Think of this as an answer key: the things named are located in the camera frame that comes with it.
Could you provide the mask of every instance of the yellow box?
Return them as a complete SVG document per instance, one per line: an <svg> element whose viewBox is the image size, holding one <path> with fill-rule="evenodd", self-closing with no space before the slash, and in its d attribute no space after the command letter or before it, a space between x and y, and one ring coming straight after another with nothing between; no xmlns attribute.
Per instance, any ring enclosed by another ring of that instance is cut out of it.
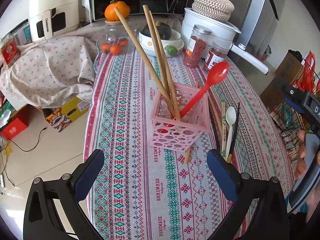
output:
<svg viewBox="0 0 320 240"><path fill-rule="evenodd" d="M43 113L46 121L58 132L86 113L90 102L82 101L74 97L58 108L44 108Z"/></svg>

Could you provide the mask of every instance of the black chopstick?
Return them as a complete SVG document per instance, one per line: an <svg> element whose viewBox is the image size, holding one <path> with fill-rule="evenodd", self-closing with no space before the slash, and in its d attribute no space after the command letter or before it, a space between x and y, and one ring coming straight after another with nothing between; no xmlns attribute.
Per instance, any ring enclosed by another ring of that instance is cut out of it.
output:
<svg viewBox="0 0 320 240"><path fill-rule="evenodd" d="M237 131L238 131L238 123L239 123L239 113L240 113L240 102L238 103L238 112L237 112L237 115L236 115L235 131L234 131L233 136L232 136L232 141L231 141L230 151L229 151L230 154L233 153L233 149L234 149L235 143L236 143L236 136L237 136Z"/></svg>
<svg viewBox="0 0 320 240"><path fill-rule="evenodd" d="M210 116L210 120L211 120L211 124L212 124L212 129L213 129L213 134L214 134L214 140L215 140L215 142L216 142L217 151L220 152L220 142L219 142L219 138L218 138L217 128L216 128L216 125L215 125L215 123L214 123L212 111L213 111L213 110L212 110L211 105L210 105L210 103L209 103L209 116Z"/></svg>

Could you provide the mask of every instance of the red box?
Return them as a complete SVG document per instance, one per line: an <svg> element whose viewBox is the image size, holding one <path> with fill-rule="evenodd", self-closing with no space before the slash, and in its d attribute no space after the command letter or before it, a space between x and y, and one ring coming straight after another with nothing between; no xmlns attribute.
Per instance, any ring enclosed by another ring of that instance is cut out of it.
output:
<svg viewBox="0 0 320 240"><path fill-rule="evenodd" d="M28 127L28 107L21 109L15 117L2 129L4 138L12 139Z"/></svg>

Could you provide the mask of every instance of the finger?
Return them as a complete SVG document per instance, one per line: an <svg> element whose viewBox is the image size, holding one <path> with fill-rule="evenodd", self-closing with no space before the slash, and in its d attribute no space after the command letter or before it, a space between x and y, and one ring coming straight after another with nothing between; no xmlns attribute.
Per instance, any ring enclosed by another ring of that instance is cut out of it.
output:
<svg viewBox="0 0 320 240"><path fill-rule="evenodd" d="M307 151L306 151L306 146L301 143L300 148L299 148L299 158L302 159L306 156Z"/></svg>
<svg viewBox="0 0 320 240"><path fill-rule="evenodd" d="M307 166L303 159L298 159L297 170L300 172L300 174L304 174L307 171Z"/></svg>
<svg viewBox="0 0 320 240"><path fill-rule="evenodd" d="M298 169L296 169L295 171L294 171L294 177L296 178L296 179L298 179L298 178L300 178L301 177L301 172L298 170Z"/></svg>
<svg viewBox="0 0 320 240"><path fill-rule="evenodd" d="M298 132L298 138L299 138L300 141L303 141L303 142L304 142L305 136L306 136L306 131L300 130L300 131Z"/></svg>

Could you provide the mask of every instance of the orange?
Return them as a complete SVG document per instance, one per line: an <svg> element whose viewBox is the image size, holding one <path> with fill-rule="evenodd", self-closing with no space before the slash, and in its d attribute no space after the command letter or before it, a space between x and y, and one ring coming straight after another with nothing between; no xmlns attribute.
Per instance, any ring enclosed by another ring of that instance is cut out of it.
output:
<svg viewBox="0 0 320 240"><path fill-rule="evenodd" d="M130 8L125 4L125 2L118 1L110 3L104 11L104 16L108 21L119 21L119 17L114 11L115 7L119 9L124 18L126 18L130 13Z"/></svg>
<svg viewBox="0 0 320 240"><path fill-rule="evenodd" d="M119 55L121 53L121 46L119 45L112 45L110 47L110 53L112 55Z"/></svg>
<svg viewBox="0 0 320 240"><path fill-rule="evenodd" d="M100 49L101 49L103 52L109 52L110 47L111 47L111 44L110 44L109 42L105 42L105 43L102 43L102 44L100 45Z"/></svg>
<svg viewBox="0 0 320 240"><path fill-rule="evenodd" d="M121 39L121 40L119 40L119 45L120 45L121 47L127 46L127 45L128 45L128 40L127 40L127 39Z"/></svg>

